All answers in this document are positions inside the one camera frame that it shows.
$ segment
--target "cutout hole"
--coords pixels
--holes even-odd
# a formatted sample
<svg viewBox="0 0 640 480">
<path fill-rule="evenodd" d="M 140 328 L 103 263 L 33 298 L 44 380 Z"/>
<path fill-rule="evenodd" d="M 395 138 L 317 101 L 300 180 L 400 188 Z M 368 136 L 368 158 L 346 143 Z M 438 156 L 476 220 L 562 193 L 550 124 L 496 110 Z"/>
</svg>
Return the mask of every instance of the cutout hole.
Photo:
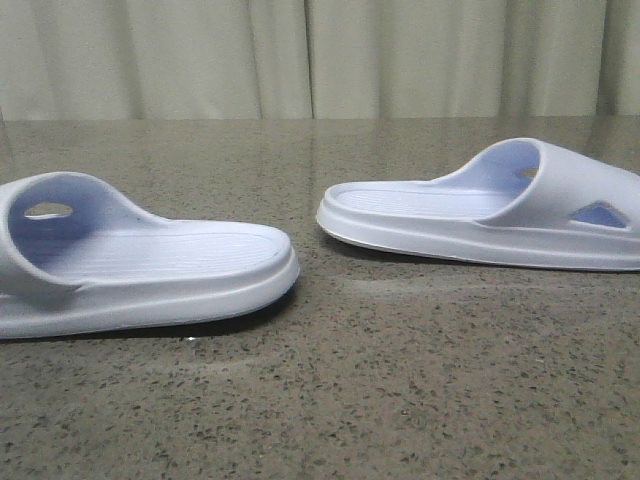
<svg viewBox="0 0 640 480">
<path fill-rule="evenodd" d="M 518 175 L 521 177 L 533 178 L 538 174 L 538 167 L 525 168 L 524 170 L 520 170 Z"/>
<path fill-rule="evenodd" d="M 578 222 L 613 228 L 626 228 L 629 223 L 624 214 L 607 202 L 592 203 L 575 212 L 571 218 Z"/>
<path fill-rule="evenodd" d="M 73 213 L 73 208 L 64 203 L 42 202 L 34 205 L 24 212 L 24 216 L 32 220 L 51 217 L 68 217 Z"/>
</svg>

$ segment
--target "textured footbed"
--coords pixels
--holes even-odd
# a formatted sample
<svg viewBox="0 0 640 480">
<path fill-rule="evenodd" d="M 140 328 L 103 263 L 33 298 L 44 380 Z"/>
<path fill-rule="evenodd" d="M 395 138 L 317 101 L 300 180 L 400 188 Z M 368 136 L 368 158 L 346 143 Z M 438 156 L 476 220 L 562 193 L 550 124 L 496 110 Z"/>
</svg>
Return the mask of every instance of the textured footbed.
<svg viewBox="0 0 640 480">
<path fill-rule="evenodd" d="M 120 231 L 19 243 L 35 266 L 68 280 L 200 277 L 255 268 L 277 254 L 271 239 L 246 233 Z"/>
<path fill-rule="evenodd" d="M 354 188 L 337 194 L 336 199 L 346 207 L 373 213 L 431 218 L 478 218 L 499 211 L 517 195 L 511 192 L 444 188 L 425 188 L 423 191 Z"/>
</svg>

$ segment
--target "rubber slipper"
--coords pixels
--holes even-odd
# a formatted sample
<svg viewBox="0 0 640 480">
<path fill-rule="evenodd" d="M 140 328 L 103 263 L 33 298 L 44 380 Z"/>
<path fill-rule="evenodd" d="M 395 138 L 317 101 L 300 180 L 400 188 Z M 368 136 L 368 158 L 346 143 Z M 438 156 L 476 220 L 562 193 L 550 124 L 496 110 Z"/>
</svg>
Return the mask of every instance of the rubber slipper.
<svg viewBox="0 0 640 480">
<path fill-rule="evenodd" d="M 640 177 L 532 138 L 431 181 L 329 188 L 320 226 L 348 243 L 469 262 L 640 269 Z"/>
<path fill-rule="evenodd" d="M 47 203 L 66 211 L 31 214 Z M 0 187 L 0 338 L 233 317 L 278 299 L 298 273 L 272 227 L 158 217 L 80 173 Z"/>
</svg>

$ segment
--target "granite countertop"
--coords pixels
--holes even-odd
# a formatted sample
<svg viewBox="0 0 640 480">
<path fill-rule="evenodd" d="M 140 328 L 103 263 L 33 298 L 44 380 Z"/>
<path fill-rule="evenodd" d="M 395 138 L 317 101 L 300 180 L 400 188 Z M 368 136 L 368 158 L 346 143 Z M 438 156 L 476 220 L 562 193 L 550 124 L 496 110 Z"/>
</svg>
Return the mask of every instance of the granite countertop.
<svg viewBox="0 0 640 480">
<path fill-rule="evenodd" d="M 234 320 L 1 342 L 3 479 L 637 478 L 639 274 L 373 252 L 314 214 L 332 184 L 434 178 L 512 136 L 640 171 L 640 117 L 6 133 L 0 183 L 82 171 L 159 215 L 274 225 L 303 271 Z"/>
</svg>

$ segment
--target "white curtain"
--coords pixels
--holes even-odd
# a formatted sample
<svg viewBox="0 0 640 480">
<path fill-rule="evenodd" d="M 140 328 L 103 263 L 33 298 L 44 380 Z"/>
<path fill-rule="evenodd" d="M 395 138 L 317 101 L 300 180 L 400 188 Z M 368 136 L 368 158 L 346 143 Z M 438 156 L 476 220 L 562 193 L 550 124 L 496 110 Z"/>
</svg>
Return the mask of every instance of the white curtain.
<svg viewBox="0 0 640 480">
<path fill-rule="evenodd" d="M 0 0 L 5 120 L 640 114 L 640 0 Z"/>
</svg>

